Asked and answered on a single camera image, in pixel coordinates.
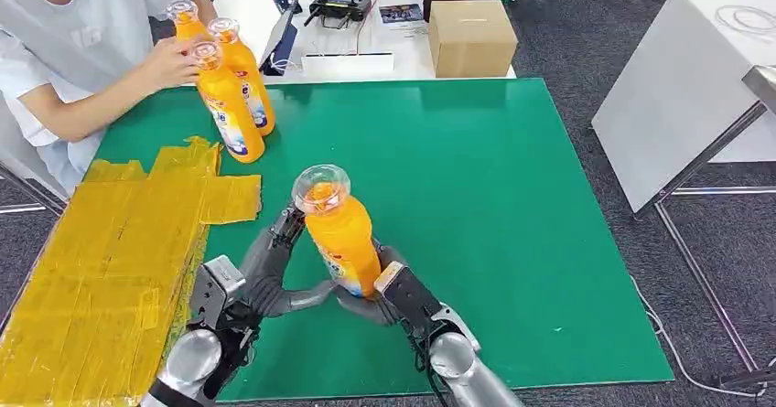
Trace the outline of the person's right hand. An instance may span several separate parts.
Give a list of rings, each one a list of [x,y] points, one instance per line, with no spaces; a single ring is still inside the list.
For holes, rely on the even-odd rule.
[[[199,66],[189,55],[194,44],[175,37],[159,40],[138,68],[141,82],[151,92],[195,83]]]

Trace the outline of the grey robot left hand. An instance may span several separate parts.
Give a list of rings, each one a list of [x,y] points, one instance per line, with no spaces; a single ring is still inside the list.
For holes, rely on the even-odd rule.
[[[262,318],[274,318],[320,305],[334,290],[324,280],[305,290],[286,290],[284,277],[292,251],[304,228],[304,213],[294,204],[281,210],[274,223],[263,228],[243,257],[243,301]]]

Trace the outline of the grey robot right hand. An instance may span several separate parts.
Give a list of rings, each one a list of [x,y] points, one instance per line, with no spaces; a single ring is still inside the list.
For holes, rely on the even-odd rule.
[[[382,270],[392,262],[407,265],[404,256],[393,247],[384,245],[375,238],[372,238],[372,246],[376,250]],[[396,307],[379,294],[369,299],[358,298],[339,285],[332,290],[332,294],[341,308],[376,325],[391,326],[402,319]]]

